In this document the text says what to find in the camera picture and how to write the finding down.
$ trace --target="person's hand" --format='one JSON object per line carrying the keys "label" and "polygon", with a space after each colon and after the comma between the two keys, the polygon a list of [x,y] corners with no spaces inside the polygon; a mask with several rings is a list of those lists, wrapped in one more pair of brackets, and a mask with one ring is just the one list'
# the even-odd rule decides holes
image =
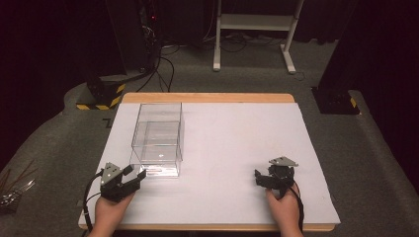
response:
{"label": "person's hand", "polygon": [[[292,189],[299,195],[296,184]],[[266,189],[266,198],[271,209],[272,216],[278,224],[281,236],[302,236],[298,227],[299,209],[295,195],[287,190],[283,198],[277,199],[272,190]]]}
{"label": "person's hand", "polygon": [[134,195],[135,193],[132,193],[118,203],[99,197],[96,201],[95,225],[89,237],[112,236],[123,220],[126,209]]}

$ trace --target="yellow and black tape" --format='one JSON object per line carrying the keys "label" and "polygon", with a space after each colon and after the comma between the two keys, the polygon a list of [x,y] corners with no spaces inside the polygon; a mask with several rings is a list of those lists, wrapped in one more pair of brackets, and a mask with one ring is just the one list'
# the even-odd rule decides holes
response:
{"label": "yellow and black tape", "polygon": [[76,107],[82,111],[89,110],[112,110],[120,102],[123,90],[126,84],[119,85],[115,90],[108,90],[108,93],[104,96],[104,99],[100,102],[94,103],[76,103]]}

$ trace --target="transparent container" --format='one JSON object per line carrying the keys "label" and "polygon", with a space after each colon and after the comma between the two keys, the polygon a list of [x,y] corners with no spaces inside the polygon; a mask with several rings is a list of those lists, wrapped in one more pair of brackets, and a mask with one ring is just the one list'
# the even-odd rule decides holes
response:
{"label": "transparent container", "polygon": [[184,120],[182,104],[141,104],[132,139],[132,156],[147,176],[179,177]]}

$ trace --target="white metal frame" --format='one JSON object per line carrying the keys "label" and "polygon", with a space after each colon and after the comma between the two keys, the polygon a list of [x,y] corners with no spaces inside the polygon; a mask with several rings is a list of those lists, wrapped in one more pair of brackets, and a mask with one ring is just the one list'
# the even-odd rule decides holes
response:
{"label": "white metal frame", "polygon": [[257,30],[257,31],[284,31],[289,32],[285,44],[281,44],[281,53],[284,56],[287,70],[290,74],[295,74],[295,67],[290,56],[290,46],[293,41],[296,24],[298,23],[299,13],[301,12],[304,0],[298,0],[296,9],[291,16],[272,16],[272,15],[242,15],[242,14],[222,14],[221,0],[218,0],[216,18],[215,49],[213,55],[213,70],[221,70],[221,49],[220,35],[221,29],[236,30]]}

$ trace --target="shelf leg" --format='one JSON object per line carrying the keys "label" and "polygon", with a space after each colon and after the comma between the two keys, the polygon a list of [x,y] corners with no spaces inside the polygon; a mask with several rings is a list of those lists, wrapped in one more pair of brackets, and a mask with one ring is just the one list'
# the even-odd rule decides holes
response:
{"label": "shelf leg", "polygon": [[291,28],[287,36],[286,44],[281,44],[281,52],[283,53],[284,60],[286,61],[286,65],[287,65],[287,70],[289,71],[290,74],[296,73],[295,67],[293,66],[293,60],[291,59],[291,55],[290,55],[290,46],[291,46],[291,42],[293,41],[293,34],[295,32],[296,24],[298,23],[299,13],[301,12],[303,3],[304,3],[304,0],[298,0],[295,12],[293,14],[293,21],[291,23]]}
{"label": "shelf leg", "polygon": [[221,48],[220,48],[220,35],[221,35],[221,0],[218,0],[218,8],[216,13],[216,35],[215,35],[215,49],[213,51],[213,70],[221,70]]}

